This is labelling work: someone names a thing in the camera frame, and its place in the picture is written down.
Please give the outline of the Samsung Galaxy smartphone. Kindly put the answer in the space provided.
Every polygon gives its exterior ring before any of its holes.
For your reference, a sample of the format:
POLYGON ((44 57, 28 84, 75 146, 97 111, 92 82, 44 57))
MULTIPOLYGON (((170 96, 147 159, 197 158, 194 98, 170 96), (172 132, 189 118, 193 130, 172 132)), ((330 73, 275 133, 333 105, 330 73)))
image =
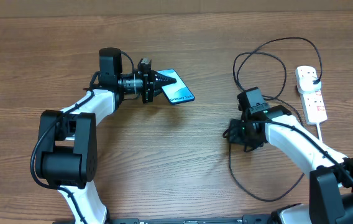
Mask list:
POLYGON ((176 83, 162 87, 163 93, 171 105, 195 100, 195 96, 174 69, 160 70, 158 72, 159 74, 176 80, 176 83))

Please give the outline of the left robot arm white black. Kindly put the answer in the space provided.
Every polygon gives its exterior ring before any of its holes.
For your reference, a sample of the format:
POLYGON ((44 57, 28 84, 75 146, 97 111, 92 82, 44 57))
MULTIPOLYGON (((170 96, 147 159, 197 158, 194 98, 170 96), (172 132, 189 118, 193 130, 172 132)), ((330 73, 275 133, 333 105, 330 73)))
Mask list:
POLYGON ((41 114, 39 135, 30 158, 30 173, 41 187, 60 192, 74 215, 74 223, 110 223, 107 207, 94 183, 98 167, 97 125, 116 112, 125 95, 142 97, 144 103, 177 82, 151 68, 147 58, 122 72, 125 52, 107 47, 99 50, 99 70, 86 95, 62 110, 41 114))

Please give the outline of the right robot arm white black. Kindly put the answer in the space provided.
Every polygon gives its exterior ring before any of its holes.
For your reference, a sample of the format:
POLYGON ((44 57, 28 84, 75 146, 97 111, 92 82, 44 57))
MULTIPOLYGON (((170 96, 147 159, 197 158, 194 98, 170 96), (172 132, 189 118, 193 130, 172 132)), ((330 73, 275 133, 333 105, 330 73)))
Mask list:
POLYGON ((269 143, 309 178, 309 203, 279 208, 269 215, 245 215, 244 223, 353 224, 353 157, 331 149, 307 131, 282 105, 271 107, 255 87, 238 94, 240 119, 223 136, 253 151, 269 143))

